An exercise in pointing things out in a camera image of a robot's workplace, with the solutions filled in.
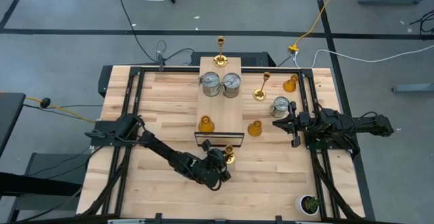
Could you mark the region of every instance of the yellow cable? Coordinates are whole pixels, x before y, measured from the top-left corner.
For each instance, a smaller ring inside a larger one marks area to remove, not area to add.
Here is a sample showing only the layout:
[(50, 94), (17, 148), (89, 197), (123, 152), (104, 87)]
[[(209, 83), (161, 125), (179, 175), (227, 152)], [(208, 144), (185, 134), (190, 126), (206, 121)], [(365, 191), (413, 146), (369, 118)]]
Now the yellow cable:
[[(26, 97), (26, 99), (33, 100), (33, 101), (36, 101), (36, 102), (42, 102), (42, 100), (40, 100), (38, 98)], [(71, 115), (74, 115), (75, 117), (78, 117), (79, 119), (82, 119), (83, 121), (87, 121), (89, 123), (94, 123), (94, 124), (96, 123), (95, 121), (90, 120), (90, 119), (86, 119), (86, 118), (84, 118), (84, 117), (82, 117), (80, 115), (77, 115), (76, 113), (74, 113), (72, 111), (69, 111), (68, 109), (65, 109), (65, 108), (62, 108), (62, 107), (59, 107), (59, 106), (53, 105), (53, 104), (50, 104), (50, 106), (52, 106), (52, 107), (54, 107), (54, 108), (56, 108), (58, 110), (70, 113)]]
[(323, 8), (322, 8), (321, 11), (319, 12), (319, 15), (318, 15), (318, 17), (317, 17), (317, 20), (313, 23), (313, 26), (312, 26), (311, 30), (310, 30), (308, 33), (304, 34), (303, 36), (299, 37), (299, 38), (297, 39), (297, 41), (294, 43), (294, 45), (290, 46), (290, 50), (291, 50), (291, 51), (298, 51), (297, 43), (298, 43), (301, 39), (303, 39), (303, 37), (306, 37), (307, 35), (309, 35), (309, 34), (312, 33), (313, 29), (315, 28), (315, 26), (317, 25), (317, 23), (318, 23), (318, 21), (319, 21), (319, 18), (321, 17), (322, 13), (323, 13), (324, 10), (326, 9), (327, 4), (328, 4), (329, 2), (330, 2), (330, 0), (327, 0), (326, 3), (324, 4)]

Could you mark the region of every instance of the potted plant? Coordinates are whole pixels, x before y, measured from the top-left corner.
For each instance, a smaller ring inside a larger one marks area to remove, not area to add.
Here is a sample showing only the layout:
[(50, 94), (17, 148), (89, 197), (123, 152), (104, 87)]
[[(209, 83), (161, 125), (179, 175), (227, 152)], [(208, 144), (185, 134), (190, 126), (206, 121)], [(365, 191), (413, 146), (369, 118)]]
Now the potted plant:
[(322, 205), (320, 199), (315, 198), (312, 195), (303, 195), (296, 198), (294, 203), (296, 210), (300, 213), (313, 216), (319, 211), (319, 206)]

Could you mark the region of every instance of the small orange vase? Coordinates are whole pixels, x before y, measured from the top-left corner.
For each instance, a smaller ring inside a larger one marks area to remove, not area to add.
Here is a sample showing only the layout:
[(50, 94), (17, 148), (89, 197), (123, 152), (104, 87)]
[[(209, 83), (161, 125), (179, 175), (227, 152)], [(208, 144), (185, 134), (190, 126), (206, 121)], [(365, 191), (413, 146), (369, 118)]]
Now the small orange vase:
[(298, 81), (298, 76), (297, 75), (292, 75), (291, 79), (285, 81), (283, 83), (283, 89), (286, 92), (293, 92), (296, 90), (297, 88), (297, 81)]
[(262, 133), (262, 122), (260, 120), (254, 121), (247, 128), (250, 136), (259, 136)]
[(204, 115), (202, 116), (197, 129), (199, 129), (200, 132), (213, 132), (214, 122), (212, 122), (209, 116)]

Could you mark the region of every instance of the can lid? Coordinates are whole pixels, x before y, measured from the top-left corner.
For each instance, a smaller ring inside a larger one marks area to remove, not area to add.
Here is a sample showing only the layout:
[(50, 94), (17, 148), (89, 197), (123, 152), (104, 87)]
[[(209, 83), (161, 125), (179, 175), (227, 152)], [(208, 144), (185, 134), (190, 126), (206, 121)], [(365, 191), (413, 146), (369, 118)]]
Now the can lid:
[(239, 78), (239, 75), (235, 73), (227, 73), (223, 77), (222, 83), (227, 88), (237, 88), (239, 87), (239, 84), (241, 84), (241, 79)]
[(284, 96), (278, 96), (274, 100), (274, 107), (276, 107), (276, 109), (279, 109), (280, 111), (288, 110), (288, 105), (290, 105), (290, 101)]
[(207, 72), (201, 76), (201, 82), (204, 86), (215, 87), (220, 83), (220, 78), (215, 72)]

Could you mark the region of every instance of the white pot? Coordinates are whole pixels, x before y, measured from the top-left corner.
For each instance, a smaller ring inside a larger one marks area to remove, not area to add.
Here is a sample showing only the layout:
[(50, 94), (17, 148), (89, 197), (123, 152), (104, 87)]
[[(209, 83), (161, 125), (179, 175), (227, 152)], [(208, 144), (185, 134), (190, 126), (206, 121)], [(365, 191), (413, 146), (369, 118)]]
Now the white pot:
[(313, 214), (309, 214), (309, 213), (307, 213), (306, 211), (303, 210), (303, 208), (302, 208), (302, 206), (301, 206), (301, 200), (302, 200), (304, 197), (312, 197), (312, 198), (313, 198), (314, 196), (312, 196), (312, 195), (303, 195), (303, 196), (299, 196), (299, 197), (297, 197), (297, 198), (296, 198), (296, 201), (294, 202), (294, 205), (295, 205), (295, 207), (296, 207), (296, 210), (297, 210), (299, 213), (302, 213), (302, 214), (305, 214), (305, 215), (308, 215), (308, 216), (314, 216), (314, 215), (318, 214), (318, 212), (319, 212), (319, 207), (317, 208), (317, 211), (315, 211), (315, 213), (313, 213)]

